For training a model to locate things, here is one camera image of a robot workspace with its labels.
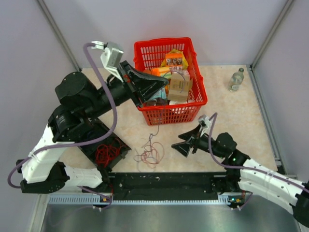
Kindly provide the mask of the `red plastic basket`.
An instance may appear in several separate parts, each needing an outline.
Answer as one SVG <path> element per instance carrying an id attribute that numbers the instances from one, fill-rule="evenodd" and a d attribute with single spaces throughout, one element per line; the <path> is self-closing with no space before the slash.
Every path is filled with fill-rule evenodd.
<path id="1" fill-rule="evenodd" d="M 208 102 L 204 87 L 204 79 L 199 71 L 197 54 L 189 37 L 157 38 L 138 41 L 134 44 L 135 68 L 139 71 L 159 67 L 165 54 L 172 49 L 182 51 L 188 62 L 188 72 L 192 80 L 192 87 L 188 94 L 188 103 L 139 107 L 148 125 L 191 122 L 200 108 Z"/>

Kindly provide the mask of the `black divided tray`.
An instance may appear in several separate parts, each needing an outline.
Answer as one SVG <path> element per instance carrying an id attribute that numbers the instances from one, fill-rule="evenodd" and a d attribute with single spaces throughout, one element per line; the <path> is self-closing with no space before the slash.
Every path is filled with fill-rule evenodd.
<path id="1" fill-rule="evenodd" d="M 87 132 L 82 141 L 89 141 L 103 136 L 109 128 L 98 118 L 92 121 L 93 128 Z M 115 133 L 106 139 L 91 145 L 80 146 L 79 149 L 96 166 L 112 171 L 113 167 L 123 160 L 131 148 L 121 140 Z"/>

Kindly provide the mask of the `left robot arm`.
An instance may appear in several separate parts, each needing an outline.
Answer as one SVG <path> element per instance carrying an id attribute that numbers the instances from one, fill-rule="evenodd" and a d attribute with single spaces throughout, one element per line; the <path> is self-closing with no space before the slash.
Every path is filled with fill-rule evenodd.
<path id="1" fill-rule="evenodd" d="M 110 184 L 105 168 L 72 168 L 60 161 L 70 146 L 92 146 L 113 134 L 102 132 L 99 117 L 128 100 L 141 106 L 168 84 L 164 77 L 146 74 L 123 61 L 118 74 L 110 74 L 95 85 L 82 72 L 72 72 L 55 88 L 60 101 L 48 119 L 43 135 L 26 159 L 17 162 L 23 179 L 19 188 L 23 193 L 49 194 L 65 187 L 79 187 L 84 191 L 103 192 Z"/>

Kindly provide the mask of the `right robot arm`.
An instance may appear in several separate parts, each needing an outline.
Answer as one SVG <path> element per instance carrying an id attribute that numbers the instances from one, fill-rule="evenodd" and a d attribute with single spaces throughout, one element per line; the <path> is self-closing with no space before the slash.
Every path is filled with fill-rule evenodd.
<path id="1" fill-rule="evenodd" d="M 309 184 L 259 164 L 237 149 L 232 136 L 221 133 L 216 139 L 202 134 L 201 127 L 178 136 L 182 142 L 172 148 L 184 156 L 198 150 L 209 153 L 226 170 L 225 185 L 230 191 L 243 190 L 261 196 L 288 211 L 305 227 L 309 225 Z"/>

